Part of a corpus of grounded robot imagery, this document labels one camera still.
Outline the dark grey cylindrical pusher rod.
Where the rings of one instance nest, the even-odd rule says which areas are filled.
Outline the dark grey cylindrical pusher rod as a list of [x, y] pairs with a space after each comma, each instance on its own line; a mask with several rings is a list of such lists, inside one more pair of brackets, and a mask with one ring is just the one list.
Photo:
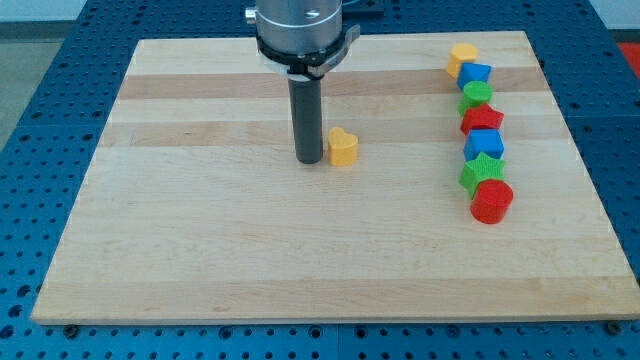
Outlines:
[[321, 82], [288, 81], [296, 158], [303, 164], [323, 156]]

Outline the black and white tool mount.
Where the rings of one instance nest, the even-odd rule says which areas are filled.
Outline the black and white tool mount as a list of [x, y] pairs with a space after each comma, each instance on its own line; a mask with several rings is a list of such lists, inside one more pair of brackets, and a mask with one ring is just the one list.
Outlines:
[[269, 47], [257, 37], [257, 48], [265, 66], [289, 80], [306, 82], [321, 80], [349, 54], [351, 44], [360, 37], [360, 26], [343, 30], [328, 47], [312, 53], [288, 54]]

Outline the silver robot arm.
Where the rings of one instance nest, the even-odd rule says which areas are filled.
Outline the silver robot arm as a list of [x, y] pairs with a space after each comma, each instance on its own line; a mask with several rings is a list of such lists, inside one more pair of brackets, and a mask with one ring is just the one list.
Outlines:
[[321, 80], [348, 55], [360, 27], [343, 27], [341, 0], [256, 0], [245, 9], [265, 65], [288, 81], [296, 158], [323, 158]]

